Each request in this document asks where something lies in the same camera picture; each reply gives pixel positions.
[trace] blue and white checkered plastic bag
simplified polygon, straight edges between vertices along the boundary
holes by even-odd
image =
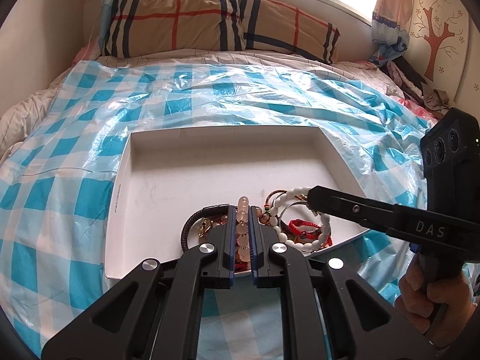
[[[36,354],[107,288],[107,209],[128,134],[226,124],[318,126],[367,197],[426,206],[427,124],[360,81],[286,67],[82,61],[0,168],[0,304]],[[409,262],[404,242],[370,232],[335,254],[393,301]],[[229,293],[207,292],[203,316],[200,359],[282,357],[276,291],[237,280]]]

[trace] white bead bracelet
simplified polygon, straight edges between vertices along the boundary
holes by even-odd
[[[304,200],[298,200],[296,202],[293,202],[287,207],[285,207],[282,210],[282,213],[280,214],[279,218],[277,218],[278,215],[278,209],[281,205],[283,205],[285,202],[288,200],[292,199],[295,196],[300,196],[304,195],[307,196],[308,192],[310,190],[310,187],[303,187],[303,188],[295,188],[293,190],[288,190],[287,192],[284,192],[277,197],[275,197],[272,208],[269,210],[269,214],[271,215],[270,217],[270,226],[272,226],[277,234],[278,234],[278,239],[280,242],[284,243],[285,245],[293,246],[295,249],[298,249],[300,251],[309,253],[313,251],[318,251],[321,249],[322,245],[327,241],[327,236],[330,235],[331,233],[331,228],[330,228],[330,216],[328,214],[320,214],[320,221],[322,223],[321,227],[321,234],[318,236],[318,239],[314,240],[312,243],[306,243],[302,244],[300,242],[294,243],[292,240],[288,239],[287,235],[282,232],[282,228],[278,225],[281,223],[282,216],[285,213],[289,207],[294,206],[294,205],[307,205],[307,202]]]

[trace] gold charm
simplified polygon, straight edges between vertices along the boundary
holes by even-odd
[[[200,230],[198,231],[198,236],[200,238],[205,237],[206,233],[212,228],[213,222],[208,218],[203,218],[200,225]]]

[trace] camera lens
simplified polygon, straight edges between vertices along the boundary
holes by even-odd
[[[448,133],[448,146],[450,150],[456,152],[458,149],[458,133],[455,130],[450,130]]]
[[[431,164],[431,153],[430,153],[430,150],[426,150],[426,152],[425,152],[425,165],[429,167],[430,164]]]
[[[435,153],[435,159],[437,162],[442,162],[445,158],[445,146],[443,145],[443,141],[441,139],[437,139],[435,141],[433,151]]]

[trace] plaid pillowcase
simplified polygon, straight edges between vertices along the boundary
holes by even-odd
[[[239,0],[114,0],[104,55],[245,50]]]
[[[326,64],[337,61],[338,29],[296,7],[275,0],[240,0],[240,18],[247,50],[299,54]]]

